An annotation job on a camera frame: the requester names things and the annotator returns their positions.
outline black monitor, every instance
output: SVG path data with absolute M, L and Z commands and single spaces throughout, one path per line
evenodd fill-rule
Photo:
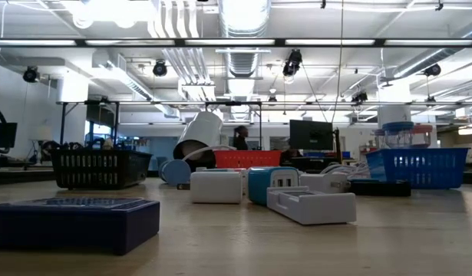
M 333 150 L 333 124 L 290 120 L 290 146 L 298 150 Z
M 17 130 L 17 123 L 0 123 L 0 148 L 14 147 Z

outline black plastic basket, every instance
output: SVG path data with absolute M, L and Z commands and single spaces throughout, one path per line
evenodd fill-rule
M 149 153 L 133 150 L 57 149 L 51 151 L 60 188 L 122 189 L 145 180 Z

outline white box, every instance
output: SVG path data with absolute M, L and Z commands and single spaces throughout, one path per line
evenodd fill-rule
M 241 203 L 243 178 L 240 172 L 194 172 L 190 180 L 193 203 Z
M 348 175 L 343 172 L 328 174 L 307 174 L 300 176 L 300 186 L 309 187 L 311 191 L 323 193 L 343 193 L 349 188 Z
M 302 225 L 354 222 L 355 194 L 325 194 L 308 187 L 268 188 L 267 206 Z

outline wooden table surface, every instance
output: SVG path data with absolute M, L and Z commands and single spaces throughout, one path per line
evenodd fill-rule
M 0 251 L 5 275 L 472 275 L 472 186 L 358 197 L 358 221 L 301 226 L 264 207 L 193 205 L 148 179 L 121 191 L 54 182 L 0 186 L 0 203 L 53 196 L 142 196 L 161 202 L 160 233 L 128 255 Z

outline person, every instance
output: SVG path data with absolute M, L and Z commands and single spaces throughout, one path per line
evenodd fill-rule
M 249 135 L 248 129 L 245 126 L 238 126 L 234 129 L 234 144 L 237 150 L 248 150 L 246 138 Z
M 293 157 L 302 157 L 302 154 L 297 149 L 289 148 L 280 154 L 280 166 L 289 165 L 292 163 Z

